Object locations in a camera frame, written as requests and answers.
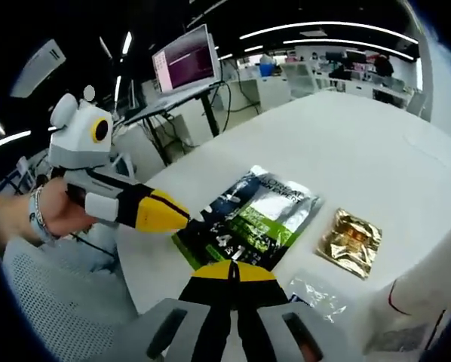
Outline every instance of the laptop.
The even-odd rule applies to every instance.
[[[220,81],[219,58],[206,24],[155,53],[152,62],[161,95],[129,121],[167,110]]]

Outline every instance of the clear plastic bag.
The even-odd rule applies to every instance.
[[[290,301],[303,301],[326,321],[331,323],[345,323],[348,300],[323,278],[300,270],[286,287],[286,294]]]

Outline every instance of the person's arm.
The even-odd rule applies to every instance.
[[[41,244],[29,222],[29,198],[30,194],[0,195],[0,253],[4,252],[8,241],[15,236],[25,238],[34,245]],[[52,179],[43,187],[39,210],[49,232],[57,236],[81,231],[97,221],[68,199],[66,184],[61,178]]]

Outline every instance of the food package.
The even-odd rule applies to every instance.
[[[361,279],[367,279],[381,240],[382,230],[338,209],[333,228],[322,237],[317,252]]]
[[[194,269],[233,259],[271,271],[320,207],[306,187],[253,166],[173,240]]]

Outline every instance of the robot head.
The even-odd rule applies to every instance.
[[[109,163],[112,147],[112,115],[85,100],[80,104],[65,94],[51,114],[58,128],[51,135],[49,162],[74,170]]]

